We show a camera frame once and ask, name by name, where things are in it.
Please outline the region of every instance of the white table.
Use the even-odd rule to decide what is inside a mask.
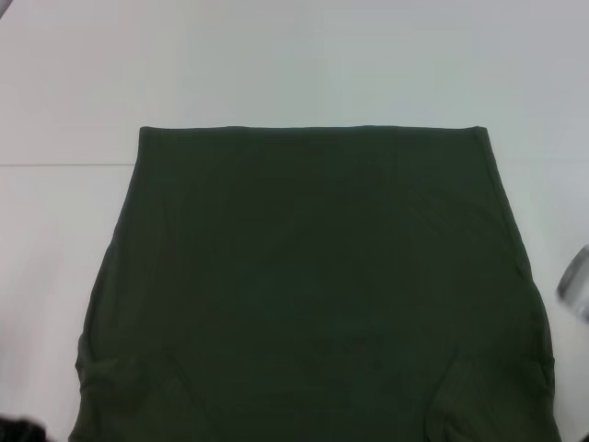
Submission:
[[[77,337],[141,125],[484,125],[549,314],[562,438],[578,441],[589,326],[554,290],[589,243],[588,15],[581,0],[15,0],[0,21],[0,412],[69,434]]]

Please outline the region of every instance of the olive green fabric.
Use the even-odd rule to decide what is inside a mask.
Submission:
[[[72,441],[560,440],[483,128],[143,128]]]

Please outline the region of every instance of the garment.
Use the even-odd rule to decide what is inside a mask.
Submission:
[[[486,129],[144,127],[72,441],[559,441]]]

